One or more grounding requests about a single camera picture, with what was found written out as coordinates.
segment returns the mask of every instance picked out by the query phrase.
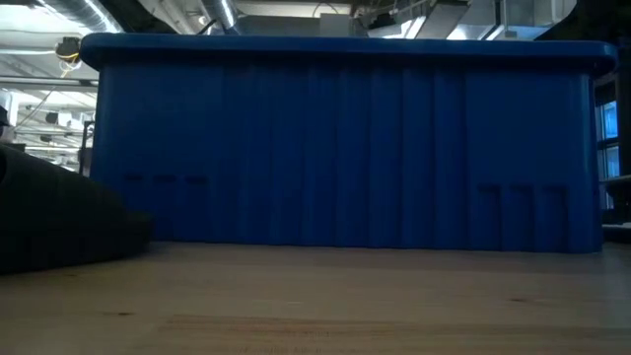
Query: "ceiling light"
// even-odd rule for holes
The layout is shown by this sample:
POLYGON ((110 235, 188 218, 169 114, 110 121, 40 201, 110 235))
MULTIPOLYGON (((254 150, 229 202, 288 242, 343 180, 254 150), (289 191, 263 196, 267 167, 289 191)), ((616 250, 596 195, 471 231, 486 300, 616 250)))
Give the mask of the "ceiling light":
POLYGON ((464 40, 464 39, 466 39, 466 33, 463 30, 461 30, 458 27, 456 27, 450 33, 450 35, 447 36, 447 39, 449 39, 449 40, 464 40))
POLYGON ((27 146, 26 150, 76 153, 81 147, 27 146))
POLYGON ((408 33, 408 30, 410 29, 410 26, 412 25, 412 21, 413 20, 408 20, 404 23, 402 23, 399 27, 400 27, 400 32, 394 35, 383 35, 383 38, 405 38, 405 36, 408 33))
POLYGON ((405 38, 415 39, 418 35, 418 32, 421 31, 421 27, 423 27, 425 19, 427 19, 425 16, 417 17, 416 19, 414 19, 414 22, 412 22, 412 25, 409 26, 407 32, 405 33, 405 38))

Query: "blue storage container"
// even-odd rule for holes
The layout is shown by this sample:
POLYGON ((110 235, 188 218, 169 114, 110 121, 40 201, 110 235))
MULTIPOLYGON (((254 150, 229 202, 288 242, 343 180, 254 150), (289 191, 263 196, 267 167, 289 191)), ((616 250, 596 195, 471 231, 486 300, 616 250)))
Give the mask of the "blue storage container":
POLYGON ((98 34, 81 56, 92 175, 158 240, 600 249, 608 44, 98 34))

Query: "wooden surface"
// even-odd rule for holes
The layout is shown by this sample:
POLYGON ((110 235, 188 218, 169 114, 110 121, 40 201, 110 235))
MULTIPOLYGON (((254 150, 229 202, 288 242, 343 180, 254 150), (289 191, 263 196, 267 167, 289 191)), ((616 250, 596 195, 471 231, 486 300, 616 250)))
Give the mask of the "wooden surface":
POLYGON ((0 354, 631 354, 631 248, 156 244, 0 278, 0 354))

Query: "ductwork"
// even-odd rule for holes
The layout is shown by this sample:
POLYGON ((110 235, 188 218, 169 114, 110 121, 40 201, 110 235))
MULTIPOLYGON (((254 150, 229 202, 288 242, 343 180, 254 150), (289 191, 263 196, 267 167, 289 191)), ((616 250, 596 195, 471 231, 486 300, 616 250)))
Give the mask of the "ductwork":
POLYGON ((232 0, 200 0, 201 8, 208 21, 217 20, 224 28, 226 35, 240 35, 237 22, 239 10, 232 0))
POLYGON ((54 16, 71 21, 82 35, 122 33, 123 29, 98 0, 36 0, 54 16))

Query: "container rim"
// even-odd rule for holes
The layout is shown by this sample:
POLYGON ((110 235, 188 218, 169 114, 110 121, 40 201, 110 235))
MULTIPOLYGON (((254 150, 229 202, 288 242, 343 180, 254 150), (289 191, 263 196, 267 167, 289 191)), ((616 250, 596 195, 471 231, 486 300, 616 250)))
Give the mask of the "container rim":
POLYGON ((617 47, 599 41, 488 41, 385 39, 364 37, 282 37, 245 35, 92 34, 81 58, 101 70, 129 61, 186 62, 222 56, 298 56, 318 59, 377 57, 414 61, 463 61, 518 68, 574 69, 604 75, 617 66, 617 47))

